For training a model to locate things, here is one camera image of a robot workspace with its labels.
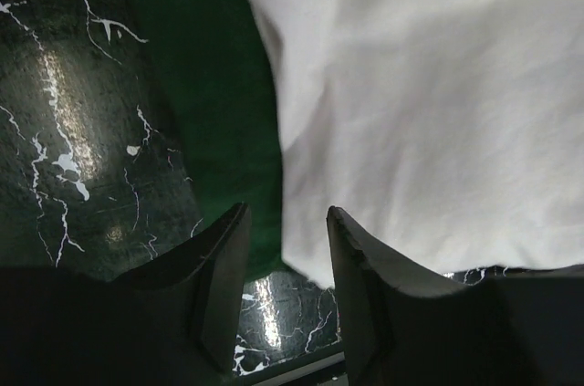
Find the black marble floor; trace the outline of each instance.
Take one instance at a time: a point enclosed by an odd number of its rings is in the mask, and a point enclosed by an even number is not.
[[[203,228],[147,40],[127,0],[0,0],[0,266],[111,280]],[[338,342],[333,290],[292,272],[245,286],[238,375]]]

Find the white cloth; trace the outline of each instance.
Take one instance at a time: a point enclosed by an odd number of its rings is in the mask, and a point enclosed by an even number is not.
[[[439,273],[584,263],[584,0],[249,1],[286,263],[333,285],[330,205]]]

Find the green cloth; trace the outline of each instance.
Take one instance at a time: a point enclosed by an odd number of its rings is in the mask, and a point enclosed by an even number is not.
[[[132,0],[174,112],[194,194],[209,224],[252,209],[247,279],[281,263],[282,155],[276,92],[247,0]]]

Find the marble tile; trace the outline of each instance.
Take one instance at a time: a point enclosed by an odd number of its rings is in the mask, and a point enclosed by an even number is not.
[[[203,228],[127,0],[0,0],[3,266],[112,279]]]
[[[335,292],[294,272],[244,288],[234,372],[249,375],[340,342]]]

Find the wrinkled fabric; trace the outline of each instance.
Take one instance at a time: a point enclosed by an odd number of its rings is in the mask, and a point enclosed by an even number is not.
[[[584,263],[584,0],[249,0],[276,80],[284,261],[341,206],[439,273]]]

